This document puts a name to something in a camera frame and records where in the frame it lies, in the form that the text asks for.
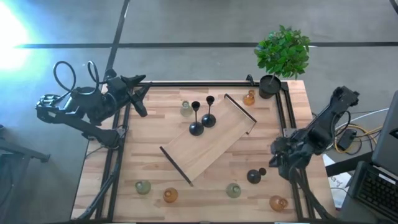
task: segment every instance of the keyboard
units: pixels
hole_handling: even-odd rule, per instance
[[[381,170],[362,162],[355,186],[349,190],[351,196],[398,222],[398,186],[395,179]]]

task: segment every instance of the wooden board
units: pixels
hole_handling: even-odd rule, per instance
[[[295,119],[299,128],[311,120],[310,105],[303,81],[288,81]],[[141,118],[133,109],[129,117],[129,132],[124,148],[118,196],[114,211],[115,222],[273,222],[296,221],[290,184],[279,177],[276,168],[268,168],[272,157],[270,145],[281,135],[275,98],[264,100],[255,90],[256,102],[252,106],[242,104],[242,98],[250,88],[196,87],[196,88],[151,88],[146,96],[145,106],[149,115]],[[192,122],[193,116],[184,118],[180,114],[182,100],[200,101],[213,95],[216,100],[228,93],[245,110],[256,118],[257,124],[250,135],[242,136],[209,168],[189,186],[173,165],[159,150],[176,138]],[[200,110],[201,117],[205,110]],[[110,128],[104,123],[103,128]],[[90,143],[94,150],[96,143]],[[76,195],[72,218],[79,216],[92,202],[101,183],[106,153],[92,154],[83,166],[83,172]],[[253,185],[246,180],[249,169],[265,167],[267,175],[260,183]],[[333,200],[321,156],[313,156],[307,167],[310,188],[320,203],[334,213]],[[136,193],[134,184],[138,180],[149,180],[152,190],[148,195]],[[239,198],[231,199],[225,193],[229,183],[235,182],[242,188]],[[174,203],[165,203],[162,192],[167,187],[178,190]],[[282,213],[274,212],[269,206],[273,195],[285,197],[289,206]]]
[[[200,136],[193,136],[187,126],[164,147],[163,152],[170,156],[172,164],[189,184],[255,125],[255,121],[226,97],[212,106],[211,113],[216,118],[213,127],[205,128]]]

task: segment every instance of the black candle holder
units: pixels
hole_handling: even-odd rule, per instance
[[[207,96],[206,97],[207,104],[209,105],[209,113],[203,115],[201,118],[201,123],[206,127],[206,128],[211,128],[216,124],[216,117],[210,113],[210,107],[214,103],[214,97],[213,96]]]
[[[198,110],[200,107],[200,103],[197,101],[192,102],[191,104],[192,109],[195,112],[195,122],[193,122],[190,126],[189,126],[189,132],[194,135],[194,136],[199,136],[203,133],[204,127],[201,123],[198,122]]]

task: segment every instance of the potted plant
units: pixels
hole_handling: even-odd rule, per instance
[[[270,75],[260,79],[259,95],[268,99],[279,92],[281,83],[278,77],[295,77],[304,73],[308,66],[308,44],[310,39],[301,36],[300,30],[285,29],[279,26],[278,32],[271,32],[268,39],[260,41],[254,49],[257,65]]]

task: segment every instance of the white paper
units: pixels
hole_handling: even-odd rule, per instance
[[[325,164],[325,167],[328,165],[332,165],[335,162],[330,159],[329,156],[327,156],[326,154],[323,155],[323,163]],[[346,191],[348,191],[348,187],[346,187],[348,181],[350,180],[351,175],[349,175],[348,173],[342,173],[339,175],[335,175],[333,177],[329,177],[329,185],[330,187],[339,187],[342,189],[345,189]],[[335,207],[336,208],[341,208],[341,206],[343,205],[344,202],[344,198],[346,197],[346,192],[344,190],[341,189],[330,189],[331,190],[331,195],[333,197],[333,200],[335,201]]]

